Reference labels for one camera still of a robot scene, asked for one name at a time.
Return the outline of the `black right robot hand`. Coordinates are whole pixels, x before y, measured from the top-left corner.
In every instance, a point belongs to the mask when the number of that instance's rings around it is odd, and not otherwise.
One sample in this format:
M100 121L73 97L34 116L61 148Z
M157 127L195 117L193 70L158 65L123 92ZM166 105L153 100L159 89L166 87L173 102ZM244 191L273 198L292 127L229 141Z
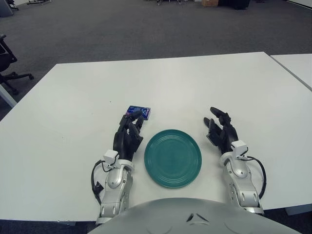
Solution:
M216 147L219 148L222 154L231 152L231 143L238 141L236 129L231 124L231 118L228 113L225 113L215 107L211 107L210 111L218 118L220 128L214 120L204 117L204 124L208 127L208 134L206 137Z

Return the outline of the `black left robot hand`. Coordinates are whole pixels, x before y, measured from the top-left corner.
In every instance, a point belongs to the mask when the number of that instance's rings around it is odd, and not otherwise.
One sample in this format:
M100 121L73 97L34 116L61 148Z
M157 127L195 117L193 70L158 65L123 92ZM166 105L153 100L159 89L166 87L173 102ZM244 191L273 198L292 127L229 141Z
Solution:
M118 152L119 159L133 161L134 153L143 141L143 137L140 136L143 122L141 110L123 115L113 142L113 150Z

